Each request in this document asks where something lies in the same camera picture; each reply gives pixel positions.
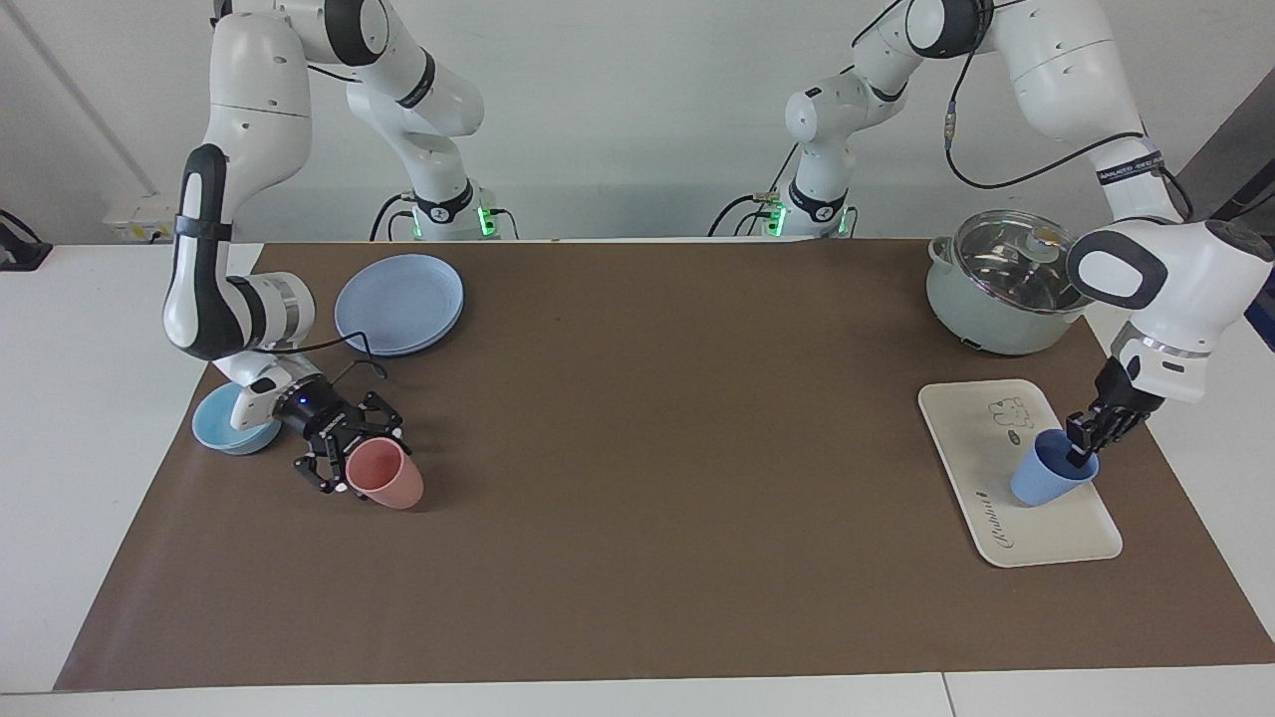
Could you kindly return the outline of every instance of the robotic arm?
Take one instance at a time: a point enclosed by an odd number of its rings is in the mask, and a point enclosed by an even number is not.
[[[297,468],[325,492],[346,490],[346,455],[367,438],[399,440],[402,417],[376,394],[358,406],[346,402],[296,352],[315,322],[314,297],[300,278],[227,276],[235,216],[305,166],[314,61],[358,71],[351,103],[408,165],[417,211],[441,227],[433,239],[487,233],[459,152],[441,137],[476,131],[482,98],[416,45],[385,0],[297,0],[286,8],[278,0],[222,0],[214,26],[212,112],[182,179],[164,329],[178,348],[213,361],[242,387],[231,417],[236,429],[283,421],[311,448]],[[384,422],[372,422],[375,413]],[[317,473],[319,458],[328,459],[330,478]]]
[[[1084,148],[1116,219],[1077,242],[1072,282],[1132,311],[1098,378],[1098,401],[1067,421],[1072,462],[1118,443],[1165,399],[1198,402],[1219,337],[1260,293],[1275,255],[1241,227],[1182,223],[1098,0],[1009,0],[1000,8],[993,0],[895,0],[854,48],[857,65],[847,74],[788,103],[788,128],[803,152],[783,194],[782,233],[835,231],[853,168],[847,140],[901,111],[908,78],[923,60],[998,51],[1024,116]],[[949,151],[955,131],[954,101]]]

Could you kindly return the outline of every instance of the white table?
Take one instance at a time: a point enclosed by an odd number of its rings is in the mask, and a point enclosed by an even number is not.
[[[259,253],[235,246],[232,270]],[[171,262],[168,248],[59,248],[34,274],[0,274],[0,717],[1275,714],[1272,666],[15,695],[52,688],[203,373],[162,332]],[[1090,320],[1109,341],[1122,319]],[[1213,370],[1204,404],[1170,404],[1151,430],[1275,632],[1275,355],[1237,325]]]

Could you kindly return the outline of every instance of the beige tray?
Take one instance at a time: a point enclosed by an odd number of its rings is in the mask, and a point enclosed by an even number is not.
[[[1024,380],[928,385],[921,411],[938,447],[965,523],[997,568],[1111,560],[1125,547],[1093,485],[1028,508],[1010,480],[1042,431],[1060,429],[1053,408]]]

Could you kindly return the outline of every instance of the pot lid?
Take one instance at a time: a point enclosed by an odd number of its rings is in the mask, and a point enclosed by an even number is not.
[[[960,228],[952,255],[996,299],[1037,314],[1058,314],[1091,304],[1067,276],[1067,254],[1076,241],[1067,230],[1034,214],[987,212]]]

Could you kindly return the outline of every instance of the cooking pot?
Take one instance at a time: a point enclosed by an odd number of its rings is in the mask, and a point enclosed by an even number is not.
[[[1076,237],[1024,212],[972,217],[929,244],[926,293],[938,320],[979,351],[1025,356],[1057,343],[1093,300],[1072,286]]]

